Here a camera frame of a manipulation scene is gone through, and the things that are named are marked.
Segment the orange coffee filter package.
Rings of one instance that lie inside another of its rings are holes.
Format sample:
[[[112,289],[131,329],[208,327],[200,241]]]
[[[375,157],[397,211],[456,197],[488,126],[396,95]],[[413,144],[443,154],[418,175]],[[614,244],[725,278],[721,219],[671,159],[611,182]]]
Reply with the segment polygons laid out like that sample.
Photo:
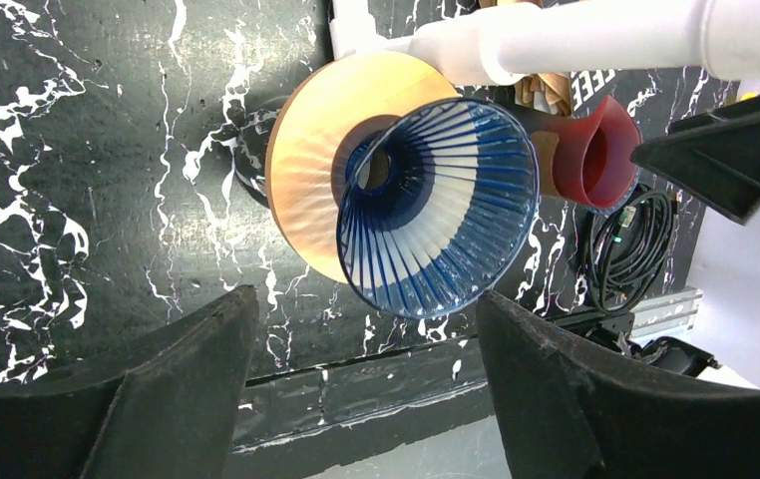
[[[593,40],[614,25],[586,1],[545,8],[541,1],[481,1],[478,53],[488,78],[511,80],[516,103],[566,116],[622,72],[591,68],[604,50]]]

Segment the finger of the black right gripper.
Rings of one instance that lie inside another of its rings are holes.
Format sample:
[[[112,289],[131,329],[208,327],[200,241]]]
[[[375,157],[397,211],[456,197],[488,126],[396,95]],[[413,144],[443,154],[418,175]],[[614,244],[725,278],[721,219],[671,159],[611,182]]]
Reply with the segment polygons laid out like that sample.
[[[760,95],[674,122],[630,159],[744,225],[760,209]]]

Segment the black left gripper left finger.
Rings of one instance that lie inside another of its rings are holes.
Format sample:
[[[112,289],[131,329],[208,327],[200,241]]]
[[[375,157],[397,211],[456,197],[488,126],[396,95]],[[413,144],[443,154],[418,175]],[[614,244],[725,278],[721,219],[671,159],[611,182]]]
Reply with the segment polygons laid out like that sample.
[[[119,348],[0,384],[0,478],[217,478],[259,324],[242,285]]]

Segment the wooden ring dripper holder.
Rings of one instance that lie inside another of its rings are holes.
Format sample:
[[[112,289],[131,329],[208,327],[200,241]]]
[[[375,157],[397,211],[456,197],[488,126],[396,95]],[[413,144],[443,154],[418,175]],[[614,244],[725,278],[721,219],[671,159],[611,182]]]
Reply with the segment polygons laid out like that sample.
[[[356,147],[412,111],[457,95],[427,63],[389,51],[335,60],[297,87],[269,136],[266,198],[283,237],[312,269],[346,280],[336,223]]]

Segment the blue glass dripper cone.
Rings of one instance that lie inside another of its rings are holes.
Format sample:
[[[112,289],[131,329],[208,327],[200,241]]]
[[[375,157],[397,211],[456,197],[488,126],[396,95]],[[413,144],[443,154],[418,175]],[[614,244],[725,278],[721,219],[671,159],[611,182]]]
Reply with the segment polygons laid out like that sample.
[[[447,315],[507,271],[540,196],[534,144],[509,110],[476,98],[435,101],[349,156],[338,261],[355,293],[380,311]]]

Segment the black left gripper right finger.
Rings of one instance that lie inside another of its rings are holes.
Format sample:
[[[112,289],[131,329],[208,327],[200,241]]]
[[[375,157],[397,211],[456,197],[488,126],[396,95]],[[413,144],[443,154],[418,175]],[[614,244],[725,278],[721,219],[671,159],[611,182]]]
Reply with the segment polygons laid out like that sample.
[[[760,478],[760,390],[625,357],[489,291],[478,338],[515,478]]]

